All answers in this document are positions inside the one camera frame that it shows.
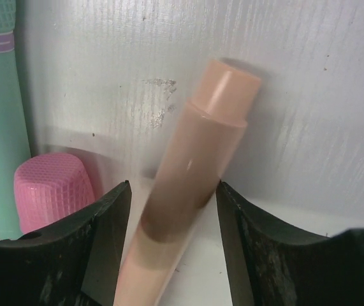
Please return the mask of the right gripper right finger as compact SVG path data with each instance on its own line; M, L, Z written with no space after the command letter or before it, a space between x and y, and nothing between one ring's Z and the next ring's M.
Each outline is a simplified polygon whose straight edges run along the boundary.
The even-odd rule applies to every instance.
M364 228L326 237L216 190L233 305L364 305Z

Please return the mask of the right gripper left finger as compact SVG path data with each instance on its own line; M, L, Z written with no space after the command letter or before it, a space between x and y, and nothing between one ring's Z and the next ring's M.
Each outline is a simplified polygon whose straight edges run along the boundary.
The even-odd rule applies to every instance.
M112 305L131 206L121 182L18 240L0 240L0 305Z

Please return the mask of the peach microphone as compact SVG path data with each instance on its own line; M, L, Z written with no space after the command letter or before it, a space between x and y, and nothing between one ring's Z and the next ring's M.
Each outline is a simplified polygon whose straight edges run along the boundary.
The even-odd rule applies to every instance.
M157 305L235 153L261 79L211 60L185 103L120 268L115 305Z

